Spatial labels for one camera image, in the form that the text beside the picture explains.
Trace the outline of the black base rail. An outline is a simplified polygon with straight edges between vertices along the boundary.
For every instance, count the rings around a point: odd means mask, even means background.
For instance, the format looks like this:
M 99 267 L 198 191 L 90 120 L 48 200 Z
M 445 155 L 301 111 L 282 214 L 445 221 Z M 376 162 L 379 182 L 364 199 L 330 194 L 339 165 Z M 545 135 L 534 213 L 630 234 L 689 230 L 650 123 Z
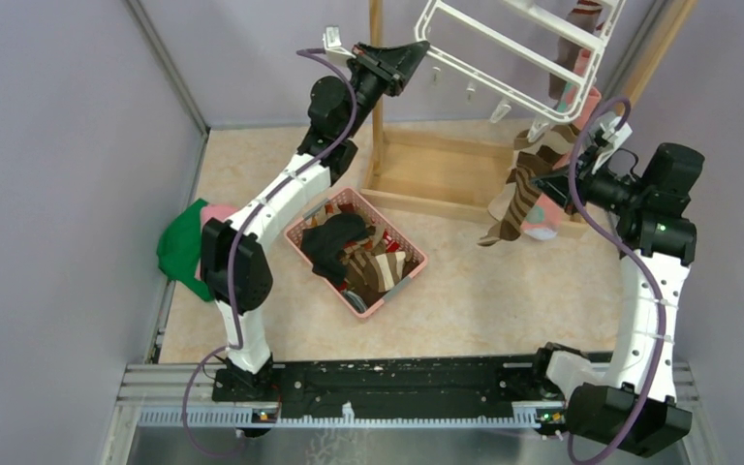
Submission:
M 216 370 L 211 398 L 246 427 L 531 428 L 566 432 L 564 395 L 532 355 L 270 362 Z

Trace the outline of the wooden rack stand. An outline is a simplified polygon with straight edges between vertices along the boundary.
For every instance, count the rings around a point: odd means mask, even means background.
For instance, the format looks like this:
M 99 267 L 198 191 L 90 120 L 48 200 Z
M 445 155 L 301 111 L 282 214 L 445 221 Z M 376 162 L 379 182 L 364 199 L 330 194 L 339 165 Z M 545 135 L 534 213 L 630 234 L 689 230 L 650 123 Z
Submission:
M 694 1 L 655 2 L 604 91 L 637 102 L 695 6 Z M 487 205 L 503 191 L 514 161 L 509 143 L 388 127 L 383 110 L 376 108 L 360 192 L 382 208 L 490 224 L 496 218 Z

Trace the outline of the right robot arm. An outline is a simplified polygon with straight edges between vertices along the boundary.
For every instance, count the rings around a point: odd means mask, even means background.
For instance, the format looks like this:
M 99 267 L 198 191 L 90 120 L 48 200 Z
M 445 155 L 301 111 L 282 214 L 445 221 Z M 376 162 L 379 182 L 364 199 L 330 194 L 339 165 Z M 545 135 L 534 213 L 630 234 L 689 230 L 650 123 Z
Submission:
M 677 404 L 672 369 L 679 297 L 697 247 L 697 228 L 683 213 L 703 163 L 694 149 L 664 142 L 641 175 L 595 169 L 588 150 L 575 163 L 575 181 L 566 167 L 533 180 L 568 211 L 591 203 L 618 218 L 615 232 L 602 232 L 619 250 L 624 284 L 609 366 L 600 374 L 583 352 L 548 343 L 529 373 L 538 397 L 563 394 L 573 436 L 651 457 L 691 430 L 693 415 Z

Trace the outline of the pink plastic basket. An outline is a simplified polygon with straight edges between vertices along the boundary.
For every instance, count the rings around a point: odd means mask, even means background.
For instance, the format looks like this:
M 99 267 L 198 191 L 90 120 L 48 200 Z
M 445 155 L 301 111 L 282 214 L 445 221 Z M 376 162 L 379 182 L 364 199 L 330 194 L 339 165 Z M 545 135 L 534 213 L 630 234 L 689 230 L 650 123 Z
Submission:
M 345 188 L 286 230 L 297 253 L 356 317 L 367 319 L 418 276 L 426 255 L 364 196 Z

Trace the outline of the tan brown striped sock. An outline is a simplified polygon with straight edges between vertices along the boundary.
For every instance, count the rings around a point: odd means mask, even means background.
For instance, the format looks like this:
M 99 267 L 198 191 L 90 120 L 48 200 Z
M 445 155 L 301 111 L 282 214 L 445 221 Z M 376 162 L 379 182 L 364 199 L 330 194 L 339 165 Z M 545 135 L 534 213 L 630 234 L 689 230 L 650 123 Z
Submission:
M 505 189 L 489 206 L 497 222 L 478 240 L 479 246 L 489 247 L 501 240 L 515 241 L 523 232 L 540 241 L 556 236 L 554 227 L 542 223 L 545 214 L 540 203 L 542 192 L 532 179 L 550 173 L 560 158 L 561 154 L 547 146 L 535 154 L 521 151 L 516 155 Z

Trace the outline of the pink folded cloth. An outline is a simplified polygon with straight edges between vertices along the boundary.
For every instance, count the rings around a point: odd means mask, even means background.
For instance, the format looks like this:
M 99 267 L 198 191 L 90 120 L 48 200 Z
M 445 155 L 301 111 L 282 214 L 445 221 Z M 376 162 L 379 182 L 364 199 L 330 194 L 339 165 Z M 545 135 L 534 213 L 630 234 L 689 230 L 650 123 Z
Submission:
M 224 222 L 230 216 L 234 215 L 237 211 L 237 207 L 221 203 L 209 203 L 203 206 L 200 212 L 201 235 L 203 235 L 203 229 L 210 220 Z

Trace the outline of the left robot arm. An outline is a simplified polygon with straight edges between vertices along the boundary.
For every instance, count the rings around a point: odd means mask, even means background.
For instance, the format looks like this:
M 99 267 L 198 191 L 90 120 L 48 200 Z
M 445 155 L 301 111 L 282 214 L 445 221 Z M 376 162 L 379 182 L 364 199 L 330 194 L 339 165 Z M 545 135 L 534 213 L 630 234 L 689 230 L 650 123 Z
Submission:
M 254 199 L 201 228 L 200 278 L 220 310 L 225 373 L 249 400 L 270 392 L 272 355 L 261 307 L 273 277 L 269 246 L 311 200 L 333 186 L 357 153 L 352 138 L 383 96 L 399 96 L 430 49 L 363 43 L 351 49 L 305 48 L 299 55 L 331 69 L 309 92 L 310 126 L 285 168 Z

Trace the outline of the green cloth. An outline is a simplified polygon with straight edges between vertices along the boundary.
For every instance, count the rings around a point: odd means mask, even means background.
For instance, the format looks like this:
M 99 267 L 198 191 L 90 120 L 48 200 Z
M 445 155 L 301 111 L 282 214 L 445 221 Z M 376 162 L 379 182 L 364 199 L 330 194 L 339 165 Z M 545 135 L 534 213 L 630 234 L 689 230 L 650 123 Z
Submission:
M 209 302 L 213 300 L 209 288 L 196 277 L 201 260 L 202 210 L 206 206 L 206 200 L 198 199 L 173 219 L 159 238 L 156 255 L 159 269 L 170 280 Z

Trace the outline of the white clip hanger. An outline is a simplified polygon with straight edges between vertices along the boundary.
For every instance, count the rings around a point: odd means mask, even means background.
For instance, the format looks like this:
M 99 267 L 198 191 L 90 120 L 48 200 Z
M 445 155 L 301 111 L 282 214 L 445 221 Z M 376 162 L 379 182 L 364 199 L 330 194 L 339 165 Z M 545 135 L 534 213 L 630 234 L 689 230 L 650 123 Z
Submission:
M 624 1 L 601 1 L 599 3 L 600 11 L 606 14 L 606 18 L 602 22 L 602 28 L 597 32 L 585 30 L 539 6 L 534 1 L 507 1 L 505 5 L 521 18 L 586 51 L 588 58 L 582 71 L 577 73 L 573 67 L 561 65 L 543 56 L 445 1 L 428 1 L 425 4 L 414 26 L 414 36 L 417 41 L 427 41 L 434 16 L 436 14 L 446 15 L 542 69 L 549 75 L 556 76 L 564 81 L 566 83 L 565 90 L 573 92 L 572 100 L 564 108 L 557 109 L 437 46 L 431 46 L 427 52 L 429 57 L 452 68 L 467 77 L 471 82 L 489 88 L 501 97 L 501 103 L 492 113 L 492 122 L 501 120 L 515 106 L 532 111 L 536 118 L 528 130 L 527 139 L 530 142 L 535 142 L 548 130 L 557 125 L 572 123 L 582 114 L 590 91 L 595 85 L 596 75 L 605 57 L 606 48 L 626 3 Z

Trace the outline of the maroon striped sock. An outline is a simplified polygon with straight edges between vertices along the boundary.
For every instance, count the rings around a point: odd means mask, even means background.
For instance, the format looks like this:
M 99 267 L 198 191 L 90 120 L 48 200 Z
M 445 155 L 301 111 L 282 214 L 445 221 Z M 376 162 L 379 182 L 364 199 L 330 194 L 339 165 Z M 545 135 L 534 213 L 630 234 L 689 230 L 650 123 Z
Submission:
M 579 29 L 594 34 L 603 12 L 603 5 L 599 2 L 579 0 L 572 10 L 566 15 L 566 21 Z M 560 38 L 557 42 L 557 56 L 555 63 L 572 71 L 582 46 L 566 38 Z M 548 97 L 558 102 L 563 95 L 567 82 L 562 78 L 550 75 L 548 85 Z

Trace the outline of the striped socks in basket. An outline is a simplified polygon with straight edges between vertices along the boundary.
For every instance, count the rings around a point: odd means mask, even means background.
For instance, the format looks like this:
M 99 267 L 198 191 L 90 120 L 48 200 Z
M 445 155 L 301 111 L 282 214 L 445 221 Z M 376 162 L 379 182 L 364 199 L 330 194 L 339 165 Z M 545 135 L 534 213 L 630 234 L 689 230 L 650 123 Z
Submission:
M 343 288 L 371 306 L 406 278 L 418 265 L 414 254 L 397 246 L 389 251 L 382 241 L 349 243 L 339 254 L 347 267 Z

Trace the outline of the cream brown wide-striped sock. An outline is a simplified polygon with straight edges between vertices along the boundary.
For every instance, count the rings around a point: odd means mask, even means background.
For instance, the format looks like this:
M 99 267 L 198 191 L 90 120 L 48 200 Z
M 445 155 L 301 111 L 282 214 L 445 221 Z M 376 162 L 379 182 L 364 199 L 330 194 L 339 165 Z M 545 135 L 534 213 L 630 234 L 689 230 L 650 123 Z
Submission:
M 529 141 L 528 133 L 529 130 L 523 130 L 515 136 L 512 143 L 515 154 L 525 152 L 537 155 L 554 169 L 559 169 L 568 163 L 579 129 L 573 124 L 558 125 L 535 142 Z

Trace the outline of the pink sock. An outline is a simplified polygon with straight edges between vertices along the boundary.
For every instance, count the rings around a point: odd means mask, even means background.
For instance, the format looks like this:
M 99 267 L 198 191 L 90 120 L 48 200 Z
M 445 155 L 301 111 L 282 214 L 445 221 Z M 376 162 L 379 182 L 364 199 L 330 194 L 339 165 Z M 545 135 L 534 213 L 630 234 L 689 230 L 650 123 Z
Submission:
M 602 93 L 596 87 L 592 87 L 580 116 L 570 123 L 575 125 L 579 132 L 585 126 L 601 98 Z M 564 213 L 546 195 L 541 195 L 538 198 L 535 206 L 527 214 L 521 229 L 528 236 L 540 241 L 551 240 L 556 237 L 581 239 L 588 232 L 588 226 L 579 214 L 573 217 Z

